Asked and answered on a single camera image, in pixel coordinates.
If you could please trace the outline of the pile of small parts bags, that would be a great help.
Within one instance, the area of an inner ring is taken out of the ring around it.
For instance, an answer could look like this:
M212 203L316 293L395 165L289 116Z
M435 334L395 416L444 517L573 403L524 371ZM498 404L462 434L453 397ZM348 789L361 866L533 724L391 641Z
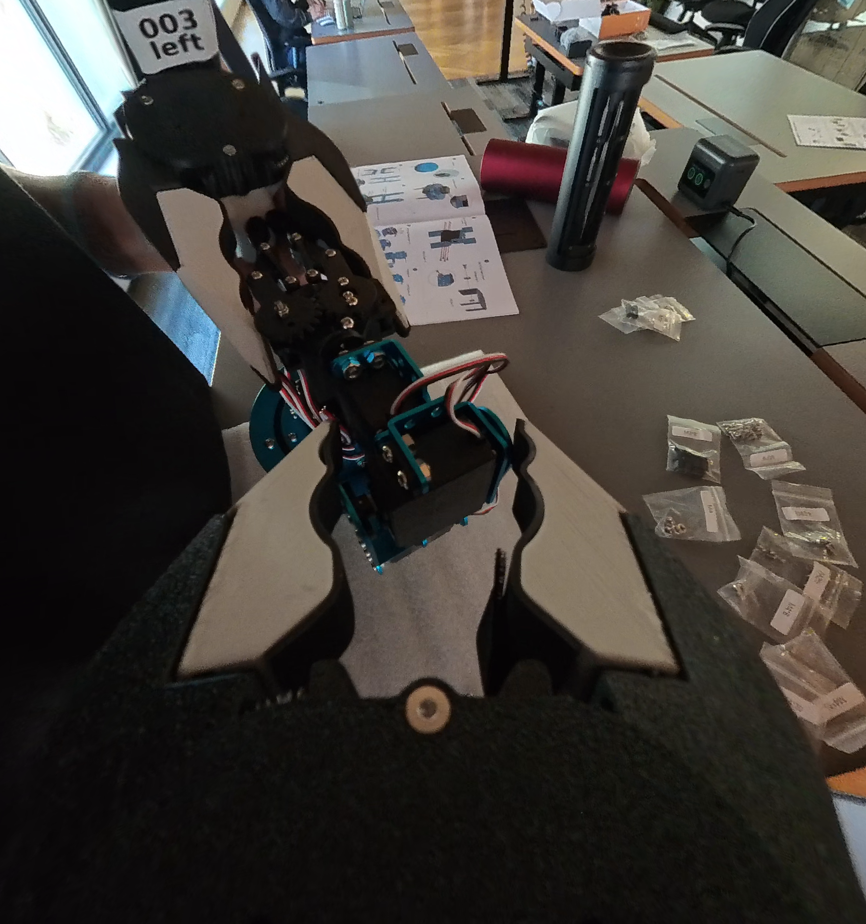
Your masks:
M717 594L765 636L761 658L809 737L854 754L866 747L866 695L824 637L849 626L863 584L851 572L856 562L833 492L781 479L804 471L791 445L762 418L711 424L669 415L666 470L695 483L644 497L655 533L710 544L740 539L721 483L724 437L743 468L770 483L779 529L761 528Z

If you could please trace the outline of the blue toy robot arm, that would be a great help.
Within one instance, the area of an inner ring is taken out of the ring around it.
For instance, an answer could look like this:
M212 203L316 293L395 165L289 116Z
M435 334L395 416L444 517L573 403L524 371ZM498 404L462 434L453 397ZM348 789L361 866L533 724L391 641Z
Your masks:
M319 424L335 426L342 514L381 573L496 507L512 441L477 398L507 366L505 353L477 351L424 372L393 337L326 368L284 371L254 400L254 455L269 471Z

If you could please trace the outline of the beige office table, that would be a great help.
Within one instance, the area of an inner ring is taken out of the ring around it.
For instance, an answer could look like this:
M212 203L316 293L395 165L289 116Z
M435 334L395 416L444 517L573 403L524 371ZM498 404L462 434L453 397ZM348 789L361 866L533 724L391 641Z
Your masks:
M866 152L799 146L788 123L788 115L866 117L866 96L766 52L657 64L639 105L665 128L740 136L782 191L866 183Z

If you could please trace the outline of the small clear parts bag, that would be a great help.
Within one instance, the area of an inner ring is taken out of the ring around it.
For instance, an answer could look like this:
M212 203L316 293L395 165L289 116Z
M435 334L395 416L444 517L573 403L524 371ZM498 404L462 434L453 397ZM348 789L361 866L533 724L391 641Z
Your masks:
M640 295L623 299L618 306L605 311L599 318L623 334L648 331L670 340L681 340L681 328L694 321L693 314L675 297Z

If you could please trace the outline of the dark grey desk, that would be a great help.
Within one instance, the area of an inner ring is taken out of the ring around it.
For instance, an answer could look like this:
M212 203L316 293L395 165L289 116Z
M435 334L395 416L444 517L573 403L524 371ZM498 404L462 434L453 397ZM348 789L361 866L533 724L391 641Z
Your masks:
M759 310L729 285L654 205L636 220L619 219L606 234L611 255L585 280L567 279L534 257L510 263L510 281L522 296L522 315L500 321L490 341L509 347L510 398L531 422L622 507L662 487L662 439L669 410L771 410L804 439L819 475L842 475L843 499L857 519L856 546L866 578L866 422L817 367L805 360ZM638 331L623 334L599 315L640 295L677 298L695 320L681 340ZM606 670L596 679L549 679L542 664L518 664L508 679L482 679L487 696L531 691L537 698L597 699L615 706L622 688L649 700L651 727L675 748L683 738L701 743L714 729L733 755L763 745L818 746L787 705L759 654L756 630L716 596L738 570L738 557L761 526L766 489L731 485L743 538L722 544L661 539L647 516L624 517L649 589L674 652L679 676ZM841 657L866 691L866 616Z

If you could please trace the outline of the black cylindrical flask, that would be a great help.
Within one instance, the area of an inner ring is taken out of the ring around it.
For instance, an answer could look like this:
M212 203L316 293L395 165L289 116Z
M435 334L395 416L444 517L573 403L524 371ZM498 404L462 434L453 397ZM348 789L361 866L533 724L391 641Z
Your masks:
M642 89L656 53L632 40L604 40L588 54L545 259L582 271L596 241Z

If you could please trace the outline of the cluttered office desk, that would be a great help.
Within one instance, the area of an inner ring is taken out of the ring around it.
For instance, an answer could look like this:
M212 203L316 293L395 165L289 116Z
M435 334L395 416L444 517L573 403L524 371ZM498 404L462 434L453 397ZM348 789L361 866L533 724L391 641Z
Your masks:
M580 87L586 56L601 41L644 40L663 60L712 51L688 25L640 2L531 2L513 23L531 43L536 77L551 74L568 90Z

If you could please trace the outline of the large window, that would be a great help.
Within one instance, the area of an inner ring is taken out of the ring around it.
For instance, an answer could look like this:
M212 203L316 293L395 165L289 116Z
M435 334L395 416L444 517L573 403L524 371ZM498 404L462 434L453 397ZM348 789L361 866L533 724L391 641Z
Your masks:
M0 164L40 176L110 170L129 86L102 3L0 1Z

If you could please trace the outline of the red tube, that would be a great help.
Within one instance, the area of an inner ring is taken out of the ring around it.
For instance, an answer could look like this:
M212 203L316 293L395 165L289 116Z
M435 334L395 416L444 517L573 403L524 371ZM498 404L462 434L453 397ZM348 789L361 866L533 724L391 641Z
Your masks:
M484 191L555 205L568 150L518 141L488 142L482 158L480 185ZM622 213L640 169L638 158L624 155L607 201L606 213Z

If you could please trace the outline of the printed instruction sheet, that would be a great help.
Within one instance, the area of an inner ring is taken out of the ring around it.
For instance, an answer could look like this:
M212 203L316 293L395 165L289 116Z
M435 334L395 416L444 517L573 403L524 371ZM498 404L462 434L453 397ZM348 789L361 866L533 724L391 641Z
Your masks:
M465 156L351 171L410 325L518 314L482 191Z

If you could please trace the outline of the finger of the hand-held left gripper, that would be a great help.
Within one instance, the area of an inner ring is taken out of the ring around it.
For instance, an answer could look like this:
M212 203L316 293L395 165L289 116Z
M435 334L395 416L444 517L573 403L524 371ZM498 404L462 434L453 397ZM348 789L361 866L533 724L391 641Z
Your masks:
M326 163L316 154L294 162L287 181L288 193L316 208L334 225L339 242L356 252L372 277L384 287L395 306L397 333L408 331L401 296L366 212L361 188L345 157L336 154Z
M231 229L220 202L188 189L156 194L179 262L177 275L247 365L267 384L277 381L270 348L241 296L241 277L224 254L221 233Z

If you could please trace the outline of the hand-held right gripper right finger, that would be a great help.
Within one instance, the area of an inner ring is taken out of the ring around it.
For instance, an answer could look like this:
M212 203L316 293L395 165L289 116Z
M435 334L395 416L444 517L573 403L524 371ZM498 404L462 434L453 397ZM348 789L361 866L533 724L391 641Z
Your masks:
M482 679L508 679L523 662L549 679L679 676L622 507L531 422L516 423L512 463L520 535L496 553Z

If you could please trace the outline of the black desk panel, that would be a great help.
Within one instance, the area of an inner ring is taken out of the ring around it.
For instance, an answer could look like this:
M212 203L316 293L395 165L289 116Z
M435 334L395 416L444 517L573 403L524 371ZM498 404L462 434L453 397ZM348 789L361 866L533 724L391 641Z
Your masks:
M753 209L688 219L727 278L803 350L866 340L866 295Z

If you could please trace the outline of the person's left forearm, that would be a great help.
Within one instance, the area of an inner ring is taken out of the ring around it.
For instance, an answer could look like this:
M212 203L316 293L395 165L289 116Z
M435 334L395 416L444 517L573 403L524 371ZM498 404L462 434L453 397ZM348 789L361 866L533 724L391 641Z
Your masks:
M172 272L129 214L114 178L86 171L40 177L3 170L108 274L132 279Z

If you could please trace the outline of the white foam sheet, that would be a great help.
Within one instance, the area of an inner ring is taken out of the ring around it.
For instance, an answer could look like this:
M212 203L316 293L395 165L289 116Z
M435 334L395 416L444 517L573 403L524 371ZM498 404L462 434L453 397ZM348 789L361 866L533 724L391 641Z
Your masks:
M476 637L492 592L496 553L509 552L519 538L511 510L516 484L508 472L493 510L452 526L427 546L386 564L381 573L366 559L341 512L332 537L355 620L342 663L361 696L399 695L416 681L458 694L482 692ZM308 681L258 672L279 692Z

